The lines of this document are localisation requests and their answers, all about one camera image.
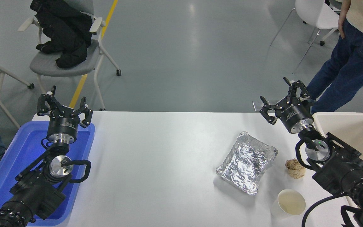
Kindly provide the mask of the person's hand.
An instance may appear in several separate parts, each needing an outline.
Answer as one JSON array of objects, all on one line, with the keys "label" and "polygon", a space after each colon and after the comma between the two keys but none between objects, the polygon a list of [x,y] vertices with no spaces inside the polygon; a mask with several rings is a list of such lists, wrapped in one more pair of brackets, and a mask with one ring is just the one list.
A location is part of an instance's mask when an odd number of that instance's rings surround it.
[{"label": "person's hand", "polygon": [[342,39],[345,38],[344,28],[346,21],[347,21],[347,12],[341,11],[339,14],[339,19],[337,24],[338,24],[339,34]]}]

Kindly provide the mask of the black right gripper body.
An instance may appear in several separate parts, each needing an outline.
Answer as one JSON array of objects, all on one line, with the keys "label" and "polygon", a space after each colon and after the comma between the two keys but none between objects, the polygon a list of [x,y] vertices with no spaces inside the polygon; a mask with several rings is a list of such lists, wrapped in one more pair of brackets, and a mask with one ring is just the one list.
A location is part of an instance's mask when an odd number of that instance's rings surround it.
[{"label": "black right gripper body", "polygon": [[277,110],[277,117],[281,119],[288,132],[301,132],[313,127],[313,117],[299,100],[292,100],[290,103],[280,100],[277,104],[283,108]]}]

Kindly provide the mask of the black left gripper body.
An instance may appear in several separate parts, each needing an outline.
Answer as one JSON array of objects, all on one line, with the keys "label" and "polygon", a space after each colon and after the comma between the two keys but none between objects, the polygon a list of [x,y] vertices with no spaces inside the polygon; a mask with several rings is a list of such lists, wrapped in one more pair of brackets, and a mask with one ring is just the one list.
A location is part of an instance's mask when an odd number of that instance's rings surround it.
[{"label": "black left gripper body", "polygon": [[74,112],[74,109],[67,107],[63,110],[51,110],[47,135],[67,134],[76,136],[78,134],[79,117]]}]

